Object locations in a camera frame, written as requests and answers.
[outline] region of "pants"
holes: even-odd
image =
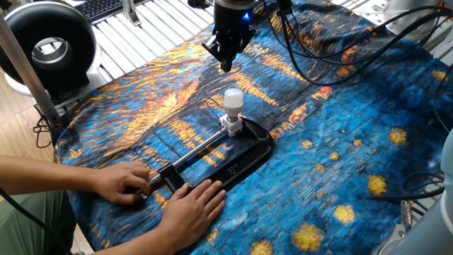
[[[13,199],[53,229],[70,248],[76,220],[64,191],[15,195]],[[64,252],[42,228],[0,202],[0,255],[61,255]]]

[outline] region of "blue fabric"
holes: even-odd
[[[294,13],[304,41],[321,55],[338,51],[373,26],[326,1],[296,1]],[[228,192],[218,220],[181,253],[370,254],[400,219],[398,206],[366,197],[400,194],[409,173],[439,171],[446,132],[433,121],[432,100],[447,67],[417,47],[377,69],[414,46],[404,40],[349,83],[356,86],[320,88],[294,71],[263,10],[252,19],[257,35],[228,74],[201,46],[209,27],[85,97],[54,127],[56,160],[92,168],[136,160],[155,171],[218,131],[222,95],[236,87],[245,93],[242,114],[271,132],[275,151]],[[272,20],[281,34],[279,19]],[[390,38],[379,32],[336,60],[365,56]],[[320,81],[358,68],[297,61]],[[448,81],[437,102],[446,120],[452,111],[450,87]],[[183,178],[200,182],[240,153],[240,145],[224,139],[184,166]],[[70,192],[78,223],[95,250],[155,228],[170,197],[163,186],[131,208]]]

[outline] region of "wrist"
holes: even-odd
[[[97,192],[96,183],[98,180],[98,172],[94,169],[73,166],[72,189],[85,192]]]
[[[180,244],[174,239],[175,234],[173,233],[173,231],[170,231],[169,229],[166,229],[161,225],[159,225],[153,231],[155,231],[155,234],[157,234],[157,236],[161,240],[164,254],[175,254],[177,251],[182,249],[179,247]]]

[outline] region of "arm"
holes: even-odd
[[[187,196],[186,183],[168,201],[161,224],[124,244],[98,251],[94,255],[169,255],[197,241],[225,206],[226,191],[212,196],[222,187],[220,181],[206,180]]]
[[[122,194],[126,186],[151,192],[149,171],[139,162],[123,162],[104,169],[89,169],[35,159],[0,156],[0,188],[9,195],[43,191],[78,190],[99,193],[113,203],[132,204],[138,194]]]

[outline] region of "hand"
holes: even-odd
[[[149,170],[140,162],[122,162],[93,171],[94,192],[112,203],[131,205],[142,198],[140,194],[123,194],[125,188],[140,188],[146,195],[151,193],[148,184]]]
[[[189,184],[178,189],[167,202],[158,229],[165,233],[175,252],[197,241],[211,222],[225,207],[225,190],[211,197],[222,187],[222,182],[203,181],[185,196]]]

